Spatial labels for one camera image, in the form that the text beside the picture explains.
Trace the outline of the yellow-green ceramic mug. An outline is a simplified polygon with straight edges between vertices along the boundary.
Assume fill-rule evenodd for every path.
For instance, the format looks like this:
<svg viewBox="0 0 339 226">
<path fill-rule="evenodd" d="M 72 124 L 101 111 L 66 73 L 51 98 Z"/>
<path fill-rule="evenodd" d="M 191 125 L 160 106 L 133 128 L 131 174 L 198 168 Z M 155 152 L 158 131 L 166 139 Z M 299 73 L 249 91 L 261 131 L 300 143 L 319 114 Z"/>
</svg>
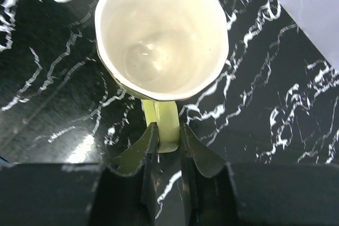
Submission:
<svg viewBox="0 0 339 226">
<path fill-rule="evenodd" d="M 228 57 L 226 15 L 218 0 L 99 0 L 98 56 L 114 81 L 139 98 L 158 127 L 158 152 L 180 143 L 176 103 L 204 90 Z"/>
</svg>

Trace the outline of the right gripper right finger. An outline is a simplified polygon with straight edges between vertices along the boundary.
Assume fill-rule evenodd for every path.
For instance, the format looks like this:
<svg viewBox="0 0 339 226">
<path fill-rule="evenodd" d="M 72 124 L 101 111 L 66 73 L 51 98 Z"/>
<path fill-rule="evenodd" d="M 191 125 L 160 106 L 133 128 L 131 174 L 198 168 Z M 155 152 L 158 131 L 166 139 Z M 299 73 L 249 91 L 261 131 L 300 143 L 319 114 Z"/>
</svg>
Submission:
<svg viewBox="0 0 339 226">
<path fill-rule="evenodd" d="M 246 225 L 238 215 L 228 164 L 180 125 L 185 225 Z"/>
</svg>

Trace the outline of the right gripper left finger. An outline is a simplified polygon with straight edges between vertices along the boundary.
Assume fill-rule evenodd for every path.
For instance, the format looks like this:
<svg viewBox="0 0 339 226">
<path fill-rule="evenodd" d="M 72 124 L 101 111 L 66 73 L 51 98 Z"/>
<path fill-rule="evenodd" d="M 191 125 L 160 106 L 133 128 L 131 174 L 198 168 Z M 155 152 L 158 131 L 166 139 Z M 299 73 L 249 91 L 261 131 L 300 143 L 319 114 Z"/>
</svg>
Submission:
<svg viewBox="0 0 339 226">
<path fill-rule="evenodd" d="M 88 225 L 155 225 L 158 127 L 151 123 L 105 167 Z"/>
</svg>

